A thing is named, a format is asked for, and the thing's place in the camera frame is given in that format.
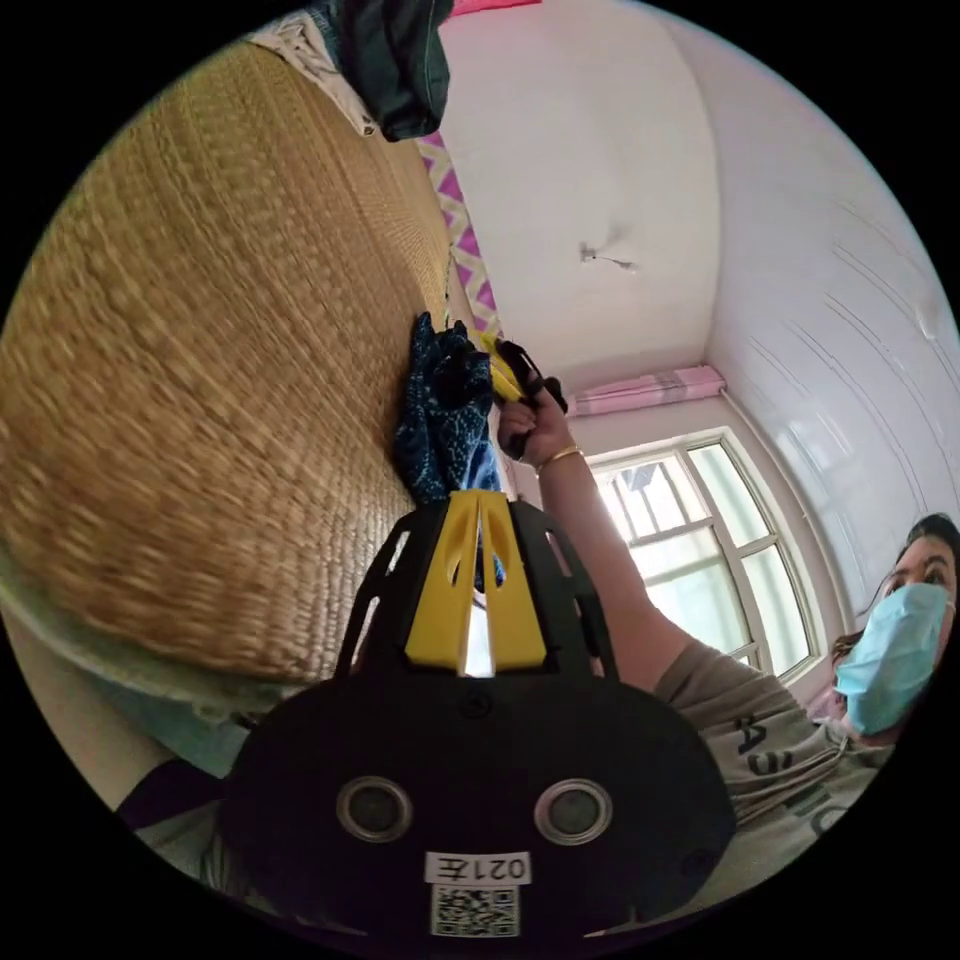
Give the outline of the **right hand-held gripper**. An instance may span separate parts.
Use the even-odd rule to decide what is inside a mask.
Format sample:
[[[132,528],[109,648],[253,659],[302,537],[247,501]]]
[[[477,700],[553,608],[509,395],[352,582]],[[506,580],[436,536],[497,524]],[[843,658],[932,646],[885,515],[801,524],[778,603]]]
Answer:
[[[543,374],[525,348],[489,332],[479,332],[477,339],[480,348],[491,358],[491,381],[498,422],[500,408],[505,402],[523,402],[535,397],[541,390],[553,396],[567,418],[568,405],[560,381]]]

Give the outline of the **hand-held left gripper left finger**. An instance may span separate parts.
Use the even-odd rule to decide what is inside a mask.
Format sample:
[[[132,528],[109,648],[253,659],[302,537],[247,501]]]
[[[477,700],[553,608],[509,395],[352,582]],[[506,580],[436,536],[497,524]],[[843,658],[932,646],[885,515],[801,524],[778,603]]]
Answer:
[[[413,666],[464,666],[475,588],[479,506],[451,495],[405,645]]]

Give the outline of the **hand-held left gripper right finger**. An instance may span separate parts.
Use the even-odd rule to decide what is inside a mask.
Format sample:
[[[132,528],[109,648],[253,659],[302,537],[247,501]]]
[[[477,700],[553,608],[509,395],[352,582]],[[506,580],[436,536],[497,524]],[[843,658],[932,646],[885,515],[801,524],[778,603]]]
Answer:
[[[546,645],[504,494],[478,493],[478,535],[494,666],[541,666]]]

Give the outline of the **person's right hand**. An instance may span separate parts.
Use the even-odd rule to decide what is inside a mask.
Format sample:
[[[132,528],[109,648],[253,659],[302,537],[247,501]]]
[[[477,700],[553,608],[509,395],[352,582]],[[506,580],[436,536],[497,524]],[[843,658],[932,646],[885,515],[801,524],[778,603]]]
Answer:
[[[562,407],[546,390],[501,406],[497,441],[509,458],[536,471],[579,452]]]

